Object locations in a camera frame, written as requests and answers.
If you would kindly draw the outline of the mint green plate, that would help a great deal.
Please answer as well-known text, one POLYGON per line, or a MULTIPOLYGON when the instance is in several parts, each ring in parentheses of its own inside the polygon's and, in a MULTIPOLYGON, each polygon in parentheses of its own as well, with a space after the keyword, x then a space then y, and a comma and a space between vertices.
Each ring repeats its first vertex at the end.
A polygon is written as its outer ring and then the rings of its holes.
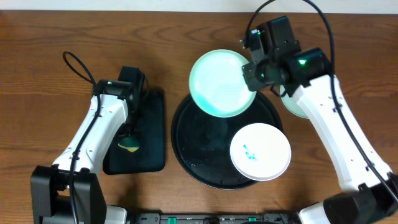
POLYGON ((205 113, 230 118, 247 110, 256 93, 249 91, 242 66, 249 61, 232 50, 212 50, 202 55, 189 75, 189 90, 195 104, 205 113))

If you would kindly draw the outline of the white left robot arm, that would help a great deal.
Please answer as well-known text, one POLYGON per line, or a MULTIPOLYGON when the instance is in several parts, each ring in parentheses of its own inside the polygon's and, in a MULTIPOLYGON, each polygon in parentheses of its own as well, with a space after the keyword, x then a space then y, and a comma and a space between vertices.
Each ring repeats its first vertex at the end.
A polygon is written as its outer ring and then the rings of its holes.
POLYGON ((116 136, 131 132, 142 81, 100 80, 70 144, 50 167, 30 177, 34 223, 127 223, 127 210, 107 205, 98 176, 116 136))

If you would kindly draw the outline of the white plate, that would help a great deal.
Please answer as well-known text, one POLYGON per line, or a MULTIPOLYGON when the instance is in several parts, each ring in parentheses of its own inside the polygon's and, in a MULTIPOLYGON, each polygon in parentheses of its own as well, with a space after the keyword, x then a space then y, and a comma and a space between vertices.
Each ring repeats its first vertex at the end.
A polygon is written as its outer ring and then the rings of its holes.
POLYGON ((292 150, 285 134, 265 123, 249 124, 232 138, 229 154, 234 167, 255 181, 278 178, 288 168, 292 150))

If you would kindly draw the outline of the green yellow sponge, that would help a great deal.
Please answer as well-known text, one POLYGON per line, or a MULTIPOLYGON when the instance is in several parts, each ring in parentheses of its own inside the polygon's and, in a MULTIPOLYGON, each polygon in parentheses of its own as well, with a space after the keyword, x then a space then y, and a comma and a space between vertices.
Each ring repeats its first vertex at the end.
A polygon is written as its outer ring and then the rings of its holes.
POLYGON ((129 152, 136 152, 139 149, 139 141, 134 136, 127 136, 119 141, 118 146, 129 152))

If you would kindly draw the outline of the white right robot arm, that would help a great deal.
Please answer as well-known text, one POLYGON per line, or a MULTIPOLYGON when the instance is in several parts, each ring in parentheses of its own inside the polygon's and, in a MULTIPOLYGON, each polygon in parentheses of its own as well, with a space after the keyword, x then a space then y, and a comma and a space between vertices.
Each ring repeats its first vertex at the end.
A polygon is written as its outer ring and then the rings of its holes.
POLYGON ((397 176, 375 152, 319 48, 251 47, 249 90, 282 85, 324 144, 342 193, 298 212, 301 223, 374 223, 397 212, 397 176))

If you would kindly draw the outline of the sage green plate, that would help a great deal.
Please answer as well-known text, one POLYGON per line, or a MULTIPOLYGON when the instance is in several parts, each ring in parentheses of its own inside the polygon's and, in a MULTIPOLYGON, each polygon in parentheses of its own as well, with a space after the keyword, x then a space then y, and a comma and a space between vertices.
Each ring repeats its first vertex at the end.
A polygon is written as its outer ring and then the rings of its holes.
POLYGON ((280 86, 279 88, 279 93, 282 99, 282 102, 284 106, 294 115, 303 118, 303 119, 308 119, 308 116, 305 114, 305 112, 296 104, 293 98, 290 98, 289 95, 286 93, 284 96, 283 93, 285 92, 285 88, 283 85, 280 86))

